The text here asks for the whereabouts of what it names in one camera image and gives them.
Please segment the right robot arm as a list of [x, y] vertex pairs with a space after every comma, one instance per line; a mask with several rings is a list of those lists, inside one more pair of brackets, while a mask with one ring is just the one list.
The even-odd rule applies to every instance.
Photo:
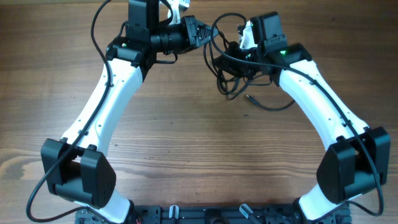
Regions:
[[391, 140], [384, 128], [370, 128], [330, 88], [312, 56], [300, 44], [288, 44], [280, 17], [270, 12], [245, 19], [239, 42], [226, 42], [215, 59], [217, 76], [253, 80], [257, 73], [284, 90], [302, 109], [325, 148], [317, 183], [292, 205], [266, 207], [266, 223], [343, 223], [356, 198], [376, 191], [384, 211]]

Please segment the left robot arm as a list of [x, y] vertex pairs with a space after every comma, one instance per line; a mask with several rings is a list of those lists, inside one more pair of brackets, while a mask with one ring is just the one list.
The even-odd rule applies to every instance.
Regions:
[[101, 78], [87, 104], [60, 140], [41, 148], [42, 182], [51, 194], [75, 202], [106, 223], [140, 223], [134, 204], [116, 190], [116, 173], [106, 156], [114, 129], [157, 54], [178, 56], [200, 48], [215, 36], [210, 26], [185, 16], [188, 1], [130, 1], [128, 19], [100, 52]]

